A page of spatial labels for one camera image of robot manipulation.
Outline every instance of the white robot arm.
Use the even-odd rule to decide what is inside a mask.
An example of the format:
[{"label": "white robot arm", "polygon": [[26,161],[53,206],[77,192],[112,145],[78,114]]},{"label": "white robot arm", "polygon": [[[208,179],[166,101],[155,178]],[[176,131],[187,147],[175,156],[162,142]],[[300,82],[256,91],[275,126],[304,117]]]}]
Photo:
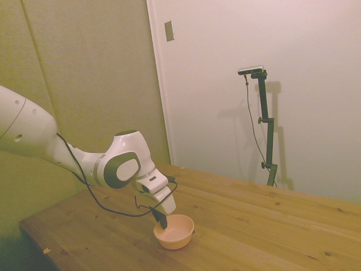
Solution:
[{"label": "white robot arm", "polygon": [[82,176],[77,160],[89,185],[119,189],[131,182],[136,196],[150,207],[167,197],[156,210],[164,215],[175,210],[167,187],[170,178],[156,169],[139,131],[116,134],[105,153],[84,152],[68,145],[57,134],[56,122],[48,112],[3,86],[0,86],[0,150],[45,159]]}]

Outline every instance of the light switch plate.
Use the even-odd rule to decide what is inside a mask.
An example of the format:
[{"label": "light switch plate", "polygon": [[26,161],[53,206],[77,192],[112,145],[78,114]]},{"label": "light switch plate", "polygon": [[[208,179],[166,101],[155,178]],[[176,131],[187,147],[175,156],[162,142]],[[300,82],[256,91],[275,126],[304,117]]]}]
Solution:
[{"label": "light switch plate", "polygon": [[167,21],[164,24],[164,28],[165,28],[165,35],[166,35],[167,41],[174,40],[173,22],[172,21]]}]

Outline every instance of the wooden table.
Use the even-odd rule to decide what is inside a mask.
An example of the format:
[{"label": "wooden table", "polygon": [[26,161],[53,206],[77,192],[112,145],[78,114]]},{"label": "wooden table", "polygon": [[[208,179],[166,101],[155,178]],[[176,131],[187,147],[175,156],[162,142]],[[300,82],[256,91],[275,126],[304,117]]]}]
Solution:
[{"label": "wooden table", "polygon": [[[21,221],[59,270],[361,270],[361,206],[167,164],[177,209],[195,222],[168,251],[155,219],[102,210],[88,191]],[[131,187],[94,188],[105,206],[140,213]]]}]

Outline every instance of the bowl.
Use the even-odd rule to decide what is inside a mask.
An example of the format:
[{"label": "bowl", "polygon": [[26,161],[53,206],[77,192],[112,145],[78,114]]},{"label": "bowl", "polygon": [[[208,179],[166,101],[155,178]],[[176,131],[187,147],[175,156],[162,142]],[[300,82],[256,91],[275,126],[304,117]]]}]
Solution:
[{"label": "bowl", "polygon": [[178,250],[188,244],[192,238],[194,223],[185,215],[167,216],[168,227],[164,230],[158,222],[154,235],[160,245],[168,250]]}]

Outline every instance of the wire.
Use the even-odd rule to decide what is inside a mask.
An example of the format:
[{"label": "wire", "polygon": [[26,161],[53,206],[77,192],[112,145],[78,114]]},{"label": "wire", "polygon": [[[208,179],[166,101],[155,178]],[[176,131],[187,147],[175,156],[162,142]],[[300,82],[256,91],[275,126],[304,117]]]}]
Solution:
[{"label": "wire", "polygon": [[62,141],[64,141],[65,146],[67,147],[70,155],[72,156],[72,158],[74,159],[75,163],[78,165],[78,167],[79,167],[79,169],[80,169],[80,171],[81,171],[81,174],[82,174],[82,176],[83,176],[83,181],[81,180],[81,178],[80,178],[77,174],[75,174],[74,172],[72,172],[72,173],[73,173],[80,181],[82,181],[82,183],[84,183],[84,184],[86,185],[86,187],[88,188],[90,194],[92,195],[92,197],[94,198],[94,200],[96,201],[96,203],[97,203],[102,209],[104,209],[104,210],[106,210],[106,211],[108,211],[108,212],[116,213],[116,214],[118,214],[118,215],[123,215],[123,216],[130,216],[130,217],[141,217],[141,216],[145,216],[145,215],[149,214],[150,212],[152,212],[152,209],[156,209],[159,205],[161,205],[169,196],[171,196],[171,194],[172,194],[172,193],[177,189],[177,187],[178,187],[178,184],[176,183],[176,181],[175,181],[175,180],[172,180],[171,182],[175,184],[175,188],[173,188],[173,190],[172,190],[165,198],[163,198],[163,200],[160,201],[157,205],[155,205],[154,207],[150,208],[149,211],[147,211],[147,212],[145,212],[145,213],[142,213],[142,214],[140,214],[140,215],[132,215],[132,214],[129,214],[129,213],[123,213],[123,212],[118,212],[118,211],[114,211],[114,210],[108,209],[108,208],[104,207],[104,206],[98,201],[98,199],[97,199],[96,196],[94,195],[93,191],[91,191],[91,189],[90,189],[90,186],[91,186],[91,185],[89,185],[88,182],[86,181],[86,177],[85,177],[84,171],[83,171],[82,167],[80,166],[80,163],[78,162],[78,160],[77,160],[76,157],[74,156],[74,154],[73,154],[72,150],[70,149],[70,147],[69,147],[68,143],[66,142],[66,140],[65,140],[59,133],[57,133],[56,135],[57,135],[58,137],[60,137],[60,139],[61,139]]},{"label": "wire", "polygon": [[259,144],[258,144],[258,141],[257,141],[257,137],[256,137],[256,133],[254,132],[254,124],[253,124],[253,118],[252,118],[252,113],[250,112],[250,106],[249,106],[249,90],[248,90],[248,81],[247,81],[247,75],[244,75],[244,78],[246,80],[246,88],[247,88],[247,106],[248,106],[248,112],[249,112],[249,116],[250,116],[250,122],[252,124],[252,132],[253,132],[253,138],[254,138],[254,141],[256,142],[256,145],[257,145],[257,148],[258,148],[258,151],[259,153],[261,154],[262,156],[262,160],[264,163],[266,163],[266,160],[265,160],[265,157],[261,151],[261,148],[259,147]]}]

